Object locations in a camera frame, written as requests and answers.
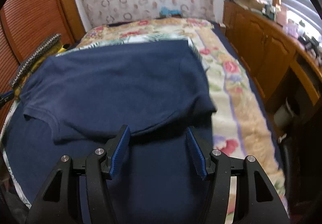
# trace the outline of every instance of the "window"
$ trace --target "window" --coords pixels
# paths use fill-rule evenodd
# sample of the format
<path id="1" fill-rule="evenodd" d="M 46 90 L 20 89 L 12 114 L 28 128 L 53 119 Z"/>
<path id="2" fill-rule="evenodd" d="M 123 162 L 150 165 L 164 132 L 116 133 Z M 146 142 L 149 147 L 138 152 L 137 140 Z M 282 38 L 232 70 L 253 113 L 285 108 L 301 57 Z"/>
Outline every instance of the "window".
<path id="1" fill-rule="evenodd" d="M 288 18 L 305 23 L 305 31 L 316 39 L 322 34 L 322 20 L 310 0 L 281 0 L 281 5 L 288 7 Z"/>

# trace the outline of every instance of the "navy blue t-shirt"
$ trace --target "navy blue t-shirt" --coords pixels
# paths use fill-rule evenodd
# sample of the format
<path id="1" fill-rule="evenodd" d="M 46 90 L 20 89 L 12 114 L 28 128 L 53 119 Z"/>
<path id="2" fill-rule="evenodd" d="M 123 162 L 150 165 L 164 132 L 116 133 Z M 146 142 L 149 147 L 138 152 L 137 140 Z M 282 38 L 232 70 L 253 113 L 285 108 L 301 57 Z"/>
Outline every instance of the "navy blue t-shirt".
<path id="1" fill-rule="evenodd" d="M 105 46 L 48 57 L 27 80 L 24 115 L 47 122 L 52 139 L 106 139 L 215 111 L 202 65 L 186 40 Z"/>

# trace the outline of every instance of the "cabinet door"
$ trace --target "cabinet door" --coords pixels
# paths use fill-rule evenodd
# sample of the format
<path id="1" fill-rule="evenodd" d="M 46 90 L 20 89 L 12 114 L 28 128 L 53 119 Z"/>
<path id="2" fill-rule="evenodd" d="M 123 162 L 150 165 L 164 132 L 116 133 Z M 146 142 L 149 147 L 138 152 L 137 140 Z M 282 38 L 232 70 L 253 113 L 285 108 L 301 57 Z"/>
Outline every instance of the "cabinet door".
<path id="1" fill-rule="evenodd" d="M 265 34 L 265 24 L 251 17 L 247 34 L 247 46 L 243 51 L 243 58 L 252 76 L 256 76 L 264 60 L 264 41 L 268 38 Z"/>
<path id="2" fill-rule="evenodd" d="M 225 1 L 223 11 L 223 23 L 226 25 L 226 37 L 231 42 L 234 30 L 235 5 L 232 2 Z"/>
<path id="3" fill-rule="evenodd" d="M 283 34 L 271 31 L 264 42 L 265 56 L 255 77 L 266 102 L 289 68 L 295 49 L 283 38 Z"/>
<path id="4" fill-rule="evenodd" d="M 234 29 L 232 34 L 232 43 L 235 46 L 239 57 L 244 57 L 244 52 L 248 41 L 248 24 L 249 20 L 245 15 L 245 10 L 237 11 L 234 20 Z"/>

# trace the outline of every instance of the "bed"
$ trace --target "bed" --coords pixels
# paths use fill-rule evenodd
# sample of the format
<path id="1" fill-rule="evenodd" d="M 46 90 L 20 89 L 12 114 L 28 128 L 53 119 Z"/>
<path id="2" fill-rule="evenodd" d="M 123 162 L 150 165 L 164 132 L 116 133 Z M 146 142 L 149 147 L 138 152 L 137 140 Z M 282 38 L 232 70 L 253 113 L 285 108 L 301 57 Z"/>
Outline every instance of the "bed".
<path id="1" fill-rule="evenodd" d="M 170 40 L 173 34 L 193 44 L 206 70 L 209 94 L 218 109 L 211 117 L 212 139 L 208 141 L 228 156 L 255 156 L 287 208 L 281 156 L 272 125 L 254 83 L 248 79 L 236 53 L 215 23 L 168 18 L 116 27 L 100 26 L 90 30 L 79 45 L 68 52 L 91 50 L 102 45 L 153 43 L 161 39 Z M 209 133 L 203 132 L 208 130 L 206 126 L 199 130 L 204 135 Z M 108 184 L 120 223 L 190 223 L 192 215 L 200 210 L 207 186 L 200 182 L 190 168 L 188 158 L 182 155 L 186 153 L 184 139 L 180 137 L 182 133 L 174 130 L 166 143 L 161 137 L 162 131 L 157 134 L 159 137 L 156 141 L 138 138 L 131 143 L 120 176 Z M 25 118 L 22 104 L 18 101 L 13 103 L 0 140 L 17 193 L 27 207 L 31 207 L 41 184 L 62 155 L 85 156 L 101 144 L 79 140 L 54 145 L 46 137 L 50 135 L 51 130 L 44 121 Z M 177 169 L 169 167 L 173 161 L 180 165 L 179 173 Z M 158 169 L 164 165 L 168 165 L 167 170 L 160 174 Z M 146 168 L 150 169 L 148 174 L 144 170 Z M 84 186 L 83 178 L 80 179 L 80 185 Z M 165 185 L 167 190 L 155 188 L 161 185 Z M 83 221 L 90 223 L 86 213 L 86 191 L 80 189 L 80 192 L 83 197 Z M 236 180 L 232 178 L 226 223 L 232 222 L 235 194 Z"/>

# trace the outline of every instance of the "window blinds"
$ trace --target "window blinds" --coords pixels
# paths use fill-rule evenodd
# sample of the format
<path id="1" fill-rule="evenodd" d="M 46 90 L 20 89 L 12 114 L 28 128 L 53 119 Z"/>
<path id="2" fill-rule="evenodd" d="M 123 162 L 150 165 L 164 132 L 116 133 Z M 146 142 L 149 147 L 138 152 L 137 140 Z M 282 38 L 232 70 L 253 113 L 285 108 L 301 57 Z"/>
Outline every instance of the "window blinds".
<path id="1" fill-rule="evenodd" d="M 310 0 L 281 0 L 281 2 L 322 34 L 322 20 Z"/>

